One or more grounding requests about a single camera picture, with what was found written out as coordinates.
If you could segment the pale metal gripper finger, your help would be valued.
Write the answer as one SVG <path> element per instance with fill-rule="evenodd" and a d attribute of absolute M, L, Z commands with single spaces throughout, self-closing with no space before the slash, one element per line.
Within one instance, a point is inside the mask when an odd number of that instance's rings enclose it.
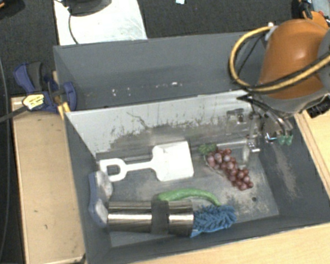
<path fill-rule="evenodd" d="M 258 154 L 260 152 L 260 147 L 258 145 L 258 138 L 245 138 L 241 141 L 242 145 L 242 161 L 240 163 L 241 168 L 248 166 L 250 162 L 251 155 Z"/>
<path fill-rule="evenodd" d="M 226 113 L 227 117 L 227 126 L 228 126 L 228 133 L 242 133 L 247 130 L 247 122 L 245 119 L 245 111 L 243 108 L 237 108 L 228 110 Z"/>

